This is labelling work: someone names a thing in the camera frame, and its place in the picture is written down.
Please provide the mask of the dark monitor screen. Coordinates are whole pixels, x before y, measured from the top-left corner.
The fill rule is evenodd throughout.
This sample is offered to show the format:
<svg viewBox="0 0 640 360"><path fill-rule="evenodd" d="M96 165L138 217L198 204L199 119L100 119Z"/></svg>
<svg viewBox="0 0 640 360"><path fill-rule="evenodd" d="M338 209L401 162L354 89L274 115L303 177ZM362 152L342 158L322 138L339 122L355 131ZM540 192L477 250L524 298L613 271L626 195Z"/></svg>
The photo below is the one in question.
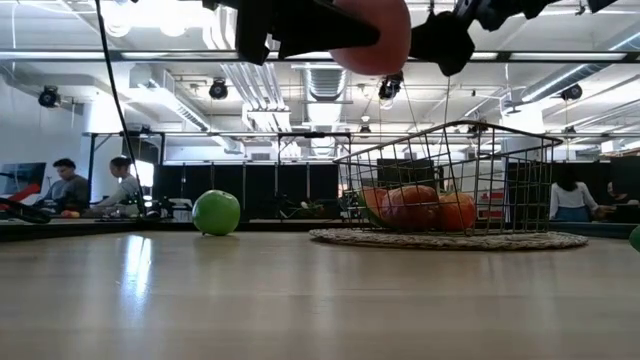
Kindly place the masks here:
<svg viewBox="0 0 640 360"><path fill-rule="evenodd" d="M39 194L45 170L45 162L0 164L0 195Z"/></svg>

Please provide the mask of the round woven placemat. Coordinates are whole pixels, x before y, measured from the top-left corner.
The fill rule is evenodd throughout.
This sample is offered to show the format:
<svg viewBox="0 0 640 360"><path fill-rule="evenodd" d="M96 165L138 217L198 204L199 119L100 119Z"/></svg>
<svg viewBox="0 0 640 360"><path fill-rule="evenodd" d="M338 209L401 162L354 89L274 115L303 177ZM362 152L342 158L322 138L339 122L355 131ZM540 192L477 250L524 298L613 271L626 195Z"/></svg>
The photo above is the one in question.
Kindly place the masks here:
<svg viewBox="0 0 640 360"><path fill-rule="evenodd" d="M313 229L312 241L378 248L422 250L533 251L563 250L587 246L585 236L561 232L503 233L467 236L462 234L400 234L381 230L348 228Z"/></svg>

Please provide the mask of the person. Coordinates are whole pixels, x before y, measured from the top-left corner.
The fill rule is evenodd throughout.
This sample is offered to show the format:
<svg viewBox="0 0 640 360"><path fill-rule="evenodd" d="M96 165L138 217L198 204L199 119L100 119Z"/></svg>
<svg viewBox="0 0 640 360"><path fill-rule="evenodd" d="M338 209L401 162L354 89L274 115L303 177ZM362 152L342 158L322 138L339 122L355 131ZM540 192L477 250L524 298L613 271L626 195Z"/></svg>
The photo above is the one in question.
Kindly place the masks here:
<svg viewBox="0 0 640 360"><path fill-rule="evenodd" d="M563 165L550 188L549 219L562 222L590 222L599 205L588 186L571 165Z"/></svg>
<svg viewBox="0 0 640 360"><path fill-rule="evenodd" d="M56 214L64 211L83 213L89 208L89 182L76 173L76 164L69 158L53 163L59 179L52 183L46 195L34 206Z"/></svg>
<svg viewBox="0 0 640 360"><path fill-rule="evenodd" d="M94 212L102 215L111 215L116 211L127 215L138 212L132 202L140 195L140 185L138 179L131 173L131 165L132 160L123 156L115 157L110 161L111 175L119 183L112 195L92 207Z"/></svg>
<svg viewBox="0 0 640 360"><path fill-rule="evenodd" d="M609 194L609 204L612 206L622 205L622 204L631 204L633 199L629 194L619 193L613 185L613 182L610 181L607 184L607 192Z"/></svg>

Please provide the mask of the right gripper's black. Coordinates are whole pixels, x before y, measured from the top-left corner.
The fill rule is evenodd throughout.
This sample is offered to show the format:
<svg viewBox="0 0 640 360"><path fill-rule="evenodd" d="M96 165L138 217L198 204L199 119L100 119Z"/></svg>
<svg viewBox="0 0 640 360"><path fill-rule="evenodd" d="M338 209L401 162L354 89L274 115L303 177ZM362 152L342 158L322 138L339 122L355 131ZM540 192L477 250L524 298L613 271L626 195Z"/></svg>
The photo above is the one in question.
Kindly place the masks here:
<svg viewBox="0 0 640 360"><path fill-rule="evenodd" d="M475 45L468 33L473 21L487 31L498 30L515 15L537 17L548 5L561 0L458 0L453 12L431 12L426 21L411 30L409 56L435 63L444 76L463 70Z"/></svg>

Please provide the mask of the black background rig frame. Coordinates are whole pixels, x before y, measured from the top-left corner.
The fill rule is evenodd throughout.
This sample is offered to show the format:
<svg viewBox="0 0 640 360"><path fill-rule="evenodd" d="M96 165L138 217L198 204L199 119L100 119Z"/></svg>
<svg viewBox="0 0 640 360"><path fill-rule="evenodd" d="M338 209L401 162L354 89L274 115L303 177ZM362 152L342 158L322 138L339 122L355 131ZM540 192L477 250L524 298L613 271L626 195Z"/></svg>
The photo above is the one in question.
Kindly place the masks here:
<svg viewBox="0 0 640 360"><path fill-rule="evenodd" d="M81 173L89 182L88 215L97 218L129 218L155 213L154 176L156 167L164 161L165 143L165 135L149 131L84 133L81 147L83 157ZM109 163L119 156L132 160L131 173L138 179L140 185L140 195L132 205L138 209L138 212L131 215L120 211L111 215L96 213L92 207L112 195L117 189L119 181L111 175Z"/></svg>

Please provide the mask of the silver ribbed ventilation duct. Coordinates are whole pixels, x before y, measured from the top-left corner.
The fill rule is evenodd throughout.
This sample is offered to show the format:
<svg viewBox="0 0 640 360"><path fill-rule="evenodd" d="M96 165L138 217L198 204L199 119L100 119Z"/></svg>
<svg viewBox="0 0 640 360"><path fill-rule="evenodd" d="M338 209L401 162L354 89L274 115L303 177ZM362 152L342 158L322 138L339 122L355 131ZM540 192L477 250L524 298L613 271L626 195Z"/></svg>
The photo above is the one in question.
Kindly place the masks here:
<svg viewBox="0 0 640 360"><path fill-rule="evenodd" d="M311 68L303 72L306 98L309 101L333 102L343 98L347 71L337 68Z"/></svg>

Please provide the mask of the toy watermelon slice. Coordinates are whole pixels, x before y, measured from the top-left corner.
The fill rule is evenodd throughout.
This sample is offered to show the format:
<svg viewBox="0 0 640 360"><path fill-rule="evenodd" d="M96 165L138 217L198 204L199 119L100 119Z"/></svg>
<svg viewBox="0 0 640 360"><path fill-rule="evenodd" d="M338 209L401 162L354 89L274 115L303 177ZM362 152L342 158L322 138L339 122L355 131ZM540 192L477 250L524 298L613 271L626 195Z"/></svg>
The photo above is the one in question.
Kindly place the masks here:
<svg viewBox="0 0 640 360"><path fill-rule="evenodd" d="M390 228L391 206L388 191L384 188L365 186L358 193L359 211L363 218L381 228Z"/></svg>

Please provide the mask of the black partition panels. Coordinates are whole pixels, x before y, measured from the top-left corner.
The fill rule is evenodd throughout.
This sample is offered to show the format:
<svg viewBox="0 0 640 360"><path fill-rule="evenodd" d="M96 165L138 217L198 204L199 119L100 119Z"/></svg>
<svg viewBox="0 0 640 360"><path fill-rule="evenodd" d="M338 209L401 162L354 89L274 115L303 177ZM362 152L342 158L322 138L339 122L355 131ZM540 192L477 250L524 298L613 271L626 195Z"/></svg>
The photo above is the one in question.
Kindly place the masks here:
<svg viewBox="0 0 640 360"><path fill-rule="evenodd" d="M208 190L221 190L237 198L244 220L329 220L340 217L338 180L334 164L157 165L152 194L194 201Z"/></svg>

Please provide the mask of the red-orange toy mango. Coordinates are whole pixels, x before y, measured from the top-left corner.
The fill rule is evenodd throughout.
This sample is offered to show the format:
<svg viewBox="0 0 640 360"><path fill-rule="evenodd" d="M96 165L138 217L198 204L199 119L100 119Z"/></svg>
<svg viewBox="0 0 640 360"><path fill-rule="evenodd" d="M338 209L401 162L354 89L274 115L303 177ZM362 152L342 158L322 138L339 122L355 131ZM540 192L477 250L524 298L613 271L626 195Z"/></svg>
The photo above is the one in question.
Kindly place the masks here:
<svg viewBox="0 0 640 360"><path fill-rule="evenodd" d="M335 0L334 4L378 28L376 44L330 50L343 68L360 75L402 70L411 46L411 18L405 0Z"/></svg>

